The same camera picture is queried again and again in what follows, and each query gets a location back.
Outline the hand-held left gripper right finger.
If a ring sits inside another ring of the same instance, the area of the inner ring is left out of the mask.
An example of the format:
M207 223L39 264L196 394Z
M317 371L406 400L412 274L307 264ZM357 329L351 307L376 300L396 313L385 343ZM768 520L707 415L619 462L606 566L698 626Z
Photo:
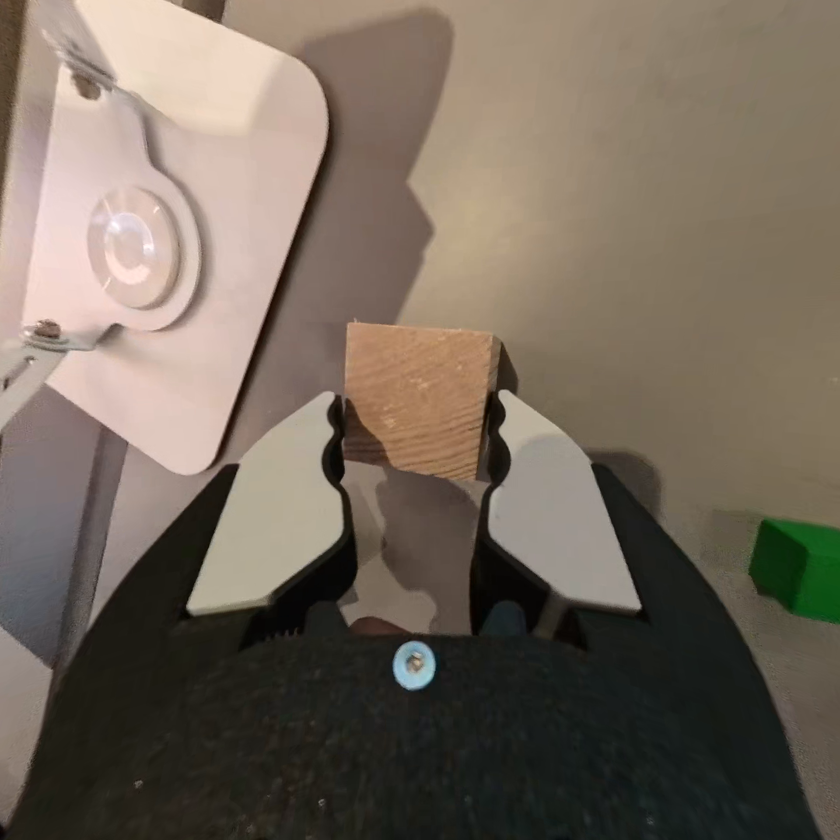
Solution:
M511 391L490 399L490 485L471 559L471 631L501 602L527 631L546 605L640 616L643 605L593 464L558 426Z

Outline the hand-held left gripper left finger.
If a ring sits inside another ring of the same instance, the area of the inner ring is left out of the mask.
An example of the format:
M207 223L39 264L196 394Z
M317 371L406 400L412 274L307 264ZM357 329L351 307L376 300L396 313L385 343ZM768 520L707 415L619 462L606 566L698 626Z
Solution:
M252 634L292 634L317 603L336 603L358 571L342 485L343 402L314 397L240 460L185 609L251 616Z

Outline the medium plain wooden cube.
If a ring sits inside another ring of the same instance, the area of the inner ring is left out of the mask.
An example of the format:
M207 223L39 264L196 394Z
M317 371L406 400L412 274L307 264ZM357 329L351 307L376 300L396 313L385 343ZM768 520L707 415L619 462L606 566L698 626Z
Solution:
M364 322L350 322L345 336L344 457L476 480L498 381L498 337Z

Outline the green wooden cube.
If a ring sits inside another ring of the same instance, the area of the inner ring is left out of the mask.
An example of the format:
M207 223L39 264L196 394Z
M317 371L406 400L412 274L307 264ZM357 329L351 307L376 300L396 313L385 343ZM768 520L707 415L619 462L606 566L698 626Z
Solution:
M752 548L749 575L757 590L790 613L839 623L839 530L766 518Z

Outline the white document stand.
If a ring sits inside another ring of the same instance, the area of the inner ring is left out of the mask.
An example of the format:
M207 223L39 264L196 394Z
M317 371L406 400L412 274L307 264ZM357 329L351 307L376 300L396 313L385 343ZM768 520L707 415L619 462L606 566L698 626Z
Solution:
M329 135L299 58L170 2L35 2L59 61L2 432L45 385L215 461Z

